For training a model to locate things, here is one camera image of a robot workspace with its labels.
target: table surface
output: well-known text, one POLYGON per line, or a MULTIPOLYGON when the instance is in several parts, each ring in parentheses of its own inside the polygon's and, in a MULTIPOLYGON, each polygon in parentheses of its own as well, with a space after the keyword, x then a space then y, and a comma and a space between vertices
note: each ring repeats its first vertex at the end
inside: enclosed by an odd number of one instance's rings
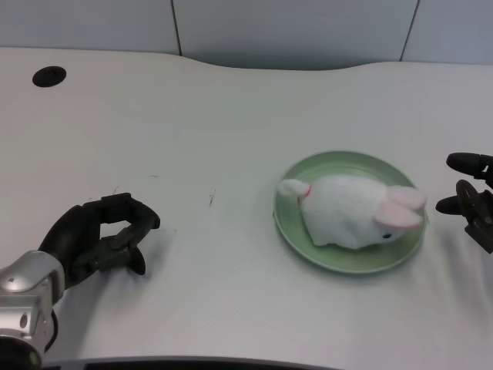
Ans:
POLYGON ((162 220, 141 243, 149 274, 96 274, 65 293, 48 362, 198 355, 491 368, 492 259, 464 219, 434 205, 464 177, 446 167, 449 153, 493 153, 493 67, 288 72, 49 49, 0 49, 0 60, 2 264, 37 249, 71 206, 112 193, 130 192, 162 220), (34 86, 34 72, 53 65, 66 80, 34 86), (276 183, 328 150, 378 156, 428 194, 424 245, 405 264, 335 274, 283 241, 276 183))

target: bunny ear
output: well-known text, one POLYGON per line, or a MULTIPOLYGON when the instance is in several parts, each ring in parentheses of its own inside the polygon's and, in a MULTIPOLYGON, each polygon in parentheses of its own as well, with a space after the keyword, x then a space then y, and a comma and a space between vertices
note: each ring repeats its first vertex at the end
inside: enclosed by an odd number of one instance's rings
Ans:
POLYGON ((388 227, 412 229, 421 224, 422 218, 399 203, 386 200, 378 206, 374 220, 388 227))
POLYGON ((387 198, 410 210, 422 210, 426 205, 426 196, 413 187, 389 187, 387 198))

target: plate rim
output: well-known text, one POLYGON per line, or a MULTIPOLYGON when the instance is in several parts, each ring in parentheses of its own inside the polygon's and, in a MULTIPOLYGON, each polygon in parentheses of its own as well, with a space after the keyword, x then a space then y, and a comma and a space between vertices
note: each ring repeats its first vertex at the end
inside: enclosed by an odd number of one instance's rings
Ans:
MULTIPOLYGON (((411 179, 404 172, 402 172, 401 170, 399 170, 393 164, 387 162, 386 160, 382 160, 381 158, 378 158, 377 156, 372 156, 370 154, 366 154, 366 153, 362 153, 362 152, 357 152, 357 151, 353 151, 353 150, 329 150, 329 151, 326 151, 326 152, 319 152, 319 153, 315 153, 315 154, 306 156, 302 160, 299 160, 294 165, 290 166, 283 173, 282 177, 277 181, 277 183, 279 183, 279 181, 283 180, 286 177, 286 175, 294 167, 296 167, 298 164, 302 163, 303 161, 305 161, 305 160, 307 160, 309 158, 312 158, 314 156, 319 156, 319 155, 328 154, 328 153, 350 153, 350 154, 358 154, 358 155, 361 155, 361 156, 369 156, 369 157, 371 157, 373 159, 380 160, 381 162, 386 163, 388 166, 393 167, 395 170, 397 170, 399 173, 401 173, 406 178, 406 180, 409 181, 409 183, 411 183, 411 185, 413 186, 413 188, 414 189, 417 189, 416 185, 414 185, 414 183, 411 181, 411 179)), ((330 271, 336 271, 336 272, 345 273, 345 274, 372 274, 372 273, 376 273, 376 272, 390 270, 391 268, 397 266, 398 264, 403 263, 408 258, 410 258, 418 249, 420 249, 421 245, 423 244, 424 232, 426 231, 426 226, 427 226, 427 223, 428 223, 428 216, 426 214, 426 210, 424 210, 424 213, 423 213, 423 230, 421 231, 421 235, 420 235, 420 237, 418 239, 418 242, 409 250, 409 253, 405 254, 402 258, 400 258, 399 260, 395 261, 394 263, 389 264, 389 265, 386 265, 384 267, 377 267, 377 268, 373 268, 373 269, 369 269, 369 270, 362 270, 362 271, 344 270, 343 268, 338 268, 338 267, 334 267, 334 266, 327 266, 326 264, 323 264, 323 263, 317 261, 316 259, 314 259, 314 258, 306 255, 303 251, 301 251, 300 249, 298 249, 298 247, 294 243, 292 243, 291 240, 286 236, 286 234, 284 233, 283 228, 280 226, 280 222, 279 222, 278 215, 277 215, 277 208, 276 208, 277 193, 278 193, 278 191, 277 191, 277 187, 276 187, 276 189, 274 191, 274 202, 273 202, 274 220, 276 221, 277 229, 283 235, 284 240, 297 253, 299 253, 300 255, 302 255, 303 257, 305 257, 307 260, 309 260, 310 262, 312 262, 312 263, 314 263, 314 264, 316 264, 318 266, 321 266, 323 268, 326 268, 326 269, 328 269, 330 271)))

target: plush toy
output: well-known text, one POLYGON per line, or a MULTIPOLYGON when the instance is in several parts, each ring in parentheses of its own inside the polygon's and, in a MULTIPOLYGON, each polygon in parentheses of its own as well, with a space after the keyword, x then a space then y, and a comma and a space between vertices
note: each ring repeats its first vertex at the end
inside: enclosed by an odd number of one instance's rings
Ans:
POLYGON ((315 245, 338 244, 359 249, 395 241, 419 227, 415 213, 426 196, 412 187, 388 187, 357 175, 330 175, 313 183, 282 180, 277 188, 298 197, 301 213, 315 245))

